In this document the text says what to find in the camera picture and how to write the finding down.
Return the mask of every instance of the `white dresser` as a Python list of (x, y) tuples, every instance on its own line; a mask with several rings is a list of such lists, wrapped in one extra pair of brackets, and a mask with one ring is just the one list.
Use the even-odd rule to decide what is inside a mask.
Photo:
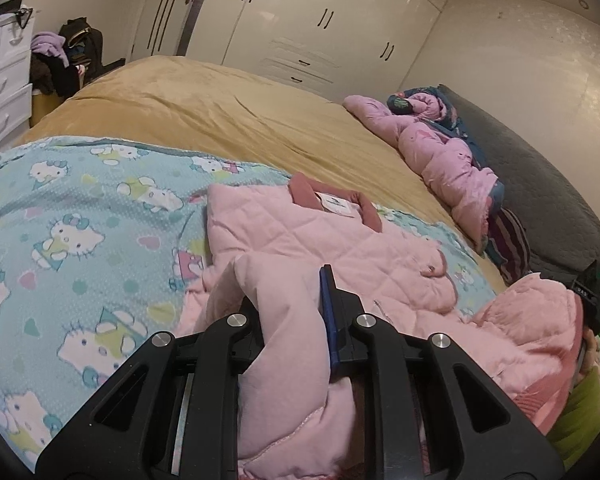
[(316, 93), (384, 101), (446, 0), (205, 0), (187, 57)]
[(26, 131), (31, 117), (29, 64), (34, 19), (20, 28), (13, 15), (0, 17), (0, 142)]

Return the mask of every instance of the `black bag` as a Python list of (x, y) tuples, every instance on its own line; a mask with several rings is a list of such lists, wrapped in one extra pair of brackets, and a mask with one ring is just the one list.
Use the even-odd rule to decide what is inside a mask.
[(84, 82), (94, 80), (102, 74), (102, 33), (87, 23), (87, 18), (69, 20), (60, 29), (66, 39), (64, 50), (69, 63), (84, 65)]

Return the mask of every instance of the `black bracket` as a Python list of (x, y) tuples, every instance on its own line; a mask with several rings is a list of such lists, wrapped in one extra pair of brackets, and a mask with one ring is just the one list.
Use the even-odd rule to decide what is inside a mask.
[[(365, 384), (367, 480), (562, 477), (547, 440), (448, 336), (366, 314), (330, 266), (320, 288), (332, 376)], [(35, 478), (236, 480), (237, 378), (263, 346), (247, 298), (201, 334), (158, 332), (51, 441)]]

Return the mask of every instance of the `pile of clothes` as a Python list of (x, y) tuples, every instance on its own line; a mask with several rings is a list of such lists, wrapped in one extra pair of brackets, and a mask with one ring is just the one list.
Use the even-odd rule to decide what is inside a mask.
[(69, 20), (54, 32), (31, 40), (30, 82), (45, 95), (72, 97), (102, 72), (102, 34), (86, 18)]
[[(525, 229), (513, 211), (501, 208), (504, 186), (438, 88), (398, 92), (386, 105), (368, 97), (349, 96), (344, 107), (398, 149), (407, 165), (451, 208), (452, 217), (474, 242), (476, 251), (486, 252), (507, 285), (513, 284), (505, 295), (529, 279)], [(600, 272), (596, 262), (591, 268)], [(539, 303), (535, 307), (543, 316), (549, 315)], [(547, 434), (567, 468), (600, 433), (600, 301), (593, 313), (585, 312), (582, 337), (571, 391)]]
[(502, 208), (504, 185), (443, 92), (434, 87), (405, 90), (391, 95), (386, 105), (353, 95), (343, 105), (400, 151), (507, 285), (528, 274), (525, 230), (512, 211)]
[(474, 316), (458, 309), (438, 241), (381, 218), (354, 190), (295, 174), (288, 186), (207, 191), (213, 264), (189, 284), (177, 336), (256, 306), (264, 350), (240, 377), (238, 469), (250, 479), (336, 479), (363, 461), (363, 392), (330, 379), (318, 270), (405, 334), (449, 334), (546, 433), (566, 402), (582, 339), (582, 302), (525, 276)]

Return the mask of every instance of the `dresser drawer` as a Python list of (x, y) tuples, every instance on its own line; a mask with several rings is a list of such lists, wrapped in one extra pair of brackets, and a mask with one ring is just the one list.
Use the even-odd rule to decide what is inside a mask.
[(0, 27), (0, 64), (10, 57), (30, 50), (34, 21), (35, 19), (31, 18), (24, 29), (20, 28), (17, 22)]
[(9, 58), (0, 65), (0, 104), (5, 97), (12, 95), (29, 82), (29, 61), (31, 52)]
[(18, 90), (0, 105), (0, 140), (31, 117), (31, 85)]
[(263, 59), (258, 66), (258, 75), (321, 96), (329, 95), (333, 85), (331, 81), (296, 70), (275, 59)]
[(267, 57), (278, 60), (284, 65), (293, 66), (302, 72), (308, 72), (321, 79), (326, 79), (329, 82), (336, 80), (336, 73), (340, 68), (326, 54), (308, 50), (304, 45), (296, 44), (287, 38), (277, 38), (271, 41)]

